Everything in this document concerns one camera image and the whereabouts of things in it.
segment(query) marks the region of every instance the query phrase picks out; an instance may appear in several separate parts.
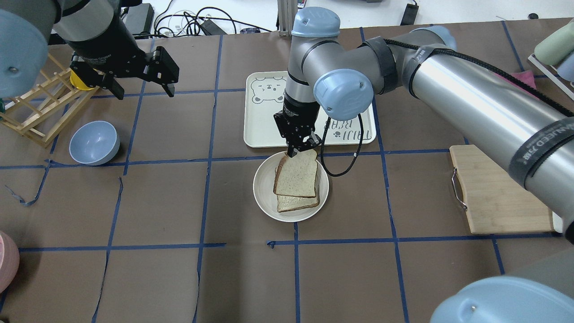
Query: robotic arm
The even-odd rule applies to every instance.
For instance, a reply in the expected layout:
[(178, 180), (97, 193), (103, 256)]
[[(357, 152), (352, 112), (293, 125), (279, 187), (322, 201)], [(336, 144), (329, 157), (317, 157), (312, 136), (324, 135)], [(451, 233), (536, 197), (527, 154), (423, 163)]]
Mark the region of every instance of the robotic arm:
[(444, 27), (416, 29), (389, 43), (377, 37), (346, 52), (337, 43), (339, 25), (335, 13), (319, 7), (296, 15), (284, 107), (274, 115), (289, 156), (320, 144), (319, 106), (335, 120), (349, 120), (368, 108), (374, 93), (402, 85), (556, 212), (574, 243), (571, 112), (456, 57)]
[(122, 99), (115, 78), (138, 77), (174, 96), (177, 64), (161, 46), (151, 53), (139, 49), (108, 0), (0, 0), (0, 97), (21, 95), (34, 85), (52, 27), (75, 50), (70, 67), (89, 87)]

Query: pink cloth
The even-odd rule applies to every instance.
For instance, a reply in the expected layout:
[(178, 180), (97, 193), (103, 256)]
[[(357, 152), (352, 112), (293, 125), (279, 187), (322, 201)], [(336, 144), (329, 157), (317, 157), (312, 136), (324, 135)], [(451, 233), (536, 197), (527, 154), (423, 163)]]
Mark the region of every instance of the pink cloth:
[(528, 70), (520, 73), (511, 73), (510, 75), (514, 76), (515, 78), (523, 81), (524, 83), (536, 89), (536, 83), (534, 82), (534, 73), (532, 73), (532, 71)]

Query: metal handle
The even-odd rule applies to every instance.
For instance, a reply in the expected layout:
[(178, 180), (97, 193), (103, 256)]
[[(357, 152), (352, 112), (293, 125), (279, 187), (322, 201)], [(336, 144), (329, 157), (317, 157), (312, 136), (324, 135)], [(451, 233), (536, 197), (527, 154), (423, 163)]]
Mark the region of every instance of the metal handle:
[(455, 185), (455, 177), (456, 174), (458, 173), (458, 170), (456, 169), (456, 167), (454, 168), (453, 172), (452, 172), (452, 178), (451, 178), (451, 182), (452, 182), (452, 190), (455, 192), (455, 196), (456, 199), (459, 200), (460, 206), (463, 207), (463, 210), (468, 210), (468, 206), (466, 205), (466, 203), (464, 203), (460, 198), (459, 198), (459, 193), (456, 191), (456, 185)]

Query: black cable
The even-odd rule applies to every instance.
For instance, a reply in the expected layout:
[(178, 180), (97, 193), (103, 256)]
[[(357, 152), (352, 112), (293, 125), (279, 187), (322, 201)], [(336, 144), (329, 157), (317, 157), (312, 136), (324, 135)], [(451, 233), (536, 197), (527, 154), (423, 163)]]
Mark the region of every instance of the black cable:
[(161, 31), (162, 29), (167, 29), (167, 30), (169, 30), (169, 32), (172, 33), (172, 36), (175, 36), (175, 34), (176, 34), (176, 33), (173, 31), (173, 29), (171, 29), (170, 27), (160, 27), (159, 29), (156, 30), (156, 34), (161, 34), (160, 31)]
[(346, 173), (348, 173), (351, 170), (351, 168), (353, 167), (353, 164), (355, 164), (357, 157), (359, 156), (360, 148), (363, 145), (363, 132), (364, 132), (364, 130), (363, 130), (363, 118), (361, 118), (360, 113), (359, 113), (358, 117), (359, 117), (359, 125), (360, 125), (360, 139), (359, 139), (359, 146), (357, 147), (357, 152), (355, 152), (353, 154), (353, 160), (351, 161), (351, 164), (349, 165), (349, 167), (347, 167), (347, 169), (345, 171), (338, 173), (338, 174), (331, 173), (327, 169), (327, 165), (325, 165), (325, 158), (324, 158), (325, 139), (327, 139), (327, 131), (329, 130), (329, 125), (331, 124), (331, 118), (330, 117), (327, 118), (327, 122), (325, 123), (325, 131), (323, 132), (323, 142), (321, 143), (321, 154), (319, 155), (319, 157), (321, 159), (321, 165), (325, 169), (325, 172), (327, 172), (327, 174), (329, 174), (329, 176), (331, 176), (331, 177), (339, 177), (339, 176), (343, 176)]
[(127, 15), (128, 11), (130, 11), (130, 7), (123, 8), (122, 14), (119, 15), (119, 18), (122, 19), (125, 15)]
[(148, 32), (145, 33), (137, 33), (137, 34), (131, 34), (132, 36), (150, 36), (150, 37), (159, 37), (159, 38), (169, 38), (168, 36), (164, 35), (164, 34), (150, 34)]
[(225, 14), (226, 16), (228, 16), (228, 17), (229, 17), (229, 20), (230, 20), (231, 23), (233, 24), (233, 31), (234, 31), (234, 33), (237, 34), (237, 26), (235, 26), (235, 20), (233, 20), (233, 18), (231, 18), (231, 16), (230, 16), (228, 13), (226, 13), (225, 11), (223, 11), (223, 10), (221, 10), (221, 9), (219, 9), (219, 8), (216, 8), (216, 7), (203, 7), (203, 8), (201, 8), (201, 9), (199, 9), (199, 11), (197, 12), (197, 14), (195, 15), (195, 18), (196, 18), (196, 19), (199, 18), (199, 14), (200, 14), (203, 10), (207, 10), (207, 9), (218, 10), (218, 11), (221, 11), (221, 12), (222, 12), (223, 14)]
[[(396, 41), (396, 40), (392, 40), (392, 39), (385, 39), (385, 42), (387, 42), (387, 44), (390, 44), (390, 45), (396, 45), (399, 47), (409, 48), (409, 49), (413, 49), (413, 50), (417, 50), (419, 48), (419, 46), (401, 43), (400, 41)], [(553, 99), (550, 99), (549, 97), (547, 97), (546, 95), (544, 95), (540, 91), (532, 88), (528, 84), (515, 78), (514, 76), (508, 74), (507, 72), (504, 72), (503, 70), (501, 70), (500, 68), (498, 68), (494, 65), (490, 65), (490, 64), (486, 63), (485, 61), (481, 61), (481, 60), (474, 58), (472, 56), (468, 56), (468, 55), (453, 51), (452, 49), (435, 48), (433, 50), (433, 52), (429, 55), (429, 57), (436, 55), (436, 54), (450, 55), (453, 57), (457, 57), (459, 59), (469, 61), (469, 62), (476, 64), (480, 67), (483, 67), (483, 68), (485, 68), (485, 69), (487, 69), (493, 73), (496, 73), (496, 74), (500, 75), (501, 77), (511, 81), (512, 83), (516, 84), (521, 89), (532, 94), (533, 96), (538, 98), (540, 101), (546, 103), (547, 105), (549, 105), (550, 107), (552, 107), (556, 111), (562, 113), (563, 115), (565, 115), (567, 117), (574, 117), (574, 113), (572, 111), (566, 109), (565, 107), (563, 107), (558, 102), (554, 101)]]
[(189, 14), (187, 11), (183, 12), (183, 17), (187, 21), (187, 24), (181, 28), (180, 32), (178, 32), (176, 36), (181, 34), (184, 30), (186, 32), (186, 35), (198, 36), (199, 32), (201, 31), (201, 29), (199, 28), (201, 25), (197, 21), (197, 18), (192, 16), (191, 14)]
[[(164, 19), (167, 19), (169, 17), (183, 17), (183, 14), (168, 14), (167, 16), (161, 17), (161, 19), (157, 22), (157, 24), (159, 25)], [(217, 18), (217, 17), (197, 17), (197, 19), (201, 19), (201, 20), (205, 20), (205, 19), (214, 19), (214, 20), (224, 20), (224, 21), (231, 21), (229, 18)], [(233, 20), (234, 22), (236, 22), (237, 24), (242, 24), (242, 25), (246, 25), (249, 27), (253, 27), (253, 28), (259, 28), (260, 30), (266, 31), (266, 32), (272, 32), (272, 30), (263, 28), (263, 27), (259, 27), (256, 25), (252, 25), (252, 24), (248, 24), (246, 22), (243, 21), (239, 21), (239, 20)]]
[(154, 31), (156, 34), (159, 34), (159, 33), (157, 32), (157, 25), (159, 24), (159, 22), (157, 21), (157, 19), (158, 19), (161, 15), (163, 15), (164, 13), (168, 12), (169, 7), (172, 5), (172, 2), (173, 2), (173, 0), (169, 0), (168, 7), (165, 8), (164, 12), (162, 12), (162, 13), (160, 13), (159, 15), (156, 16), (156, 19), (155, 19), (154, 22), (153, 22), (153, 31)]

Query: white bread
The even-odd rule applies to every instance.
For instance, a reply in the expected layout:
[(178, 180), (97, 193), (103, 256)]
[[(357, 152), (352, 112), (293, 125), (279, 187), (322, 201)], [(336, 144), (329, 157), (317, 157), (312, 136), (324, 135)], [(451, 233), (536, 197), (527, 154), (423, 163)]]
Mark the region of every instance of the white bread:
[(299, 152), (294, 157), (285, 155), (275, 174), (273, 193), (291, 197), (313, 198), (317, 175), (317, 152), (314, 149)]
[(277, 196), (277, 211), (295, 211), (315, 207), (319, 205), (319, 172), (315, 180), (315, 197), (290, 197), (284, 195)]

